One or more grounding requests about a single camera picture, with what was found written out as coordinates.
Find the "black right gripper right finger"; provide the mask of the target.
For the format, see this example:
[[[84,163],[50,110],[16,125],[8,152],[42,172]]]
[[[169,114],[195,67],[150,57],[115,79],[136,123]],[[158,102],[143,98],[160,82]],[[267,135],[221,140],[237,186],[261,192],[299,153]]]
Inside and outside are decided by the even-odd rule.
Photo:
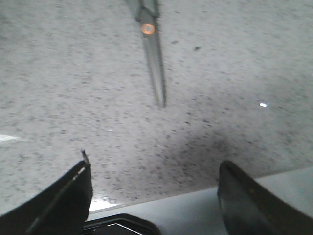
[[[219,168],[218,200],[230,235],[311,235],[313,219],[257,183],[232,161]]]

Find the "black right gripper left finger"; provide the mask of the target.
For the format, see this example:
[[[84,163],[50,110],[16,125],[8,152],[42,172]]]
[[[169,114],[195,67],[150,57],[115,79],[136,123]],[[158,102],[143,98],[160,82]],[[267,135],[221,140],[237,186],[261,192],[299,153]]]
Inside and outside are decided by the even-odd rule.
[[[92,200],[91,164],[82,160],[34,198],[0,217],[2,235],[79,235]]]

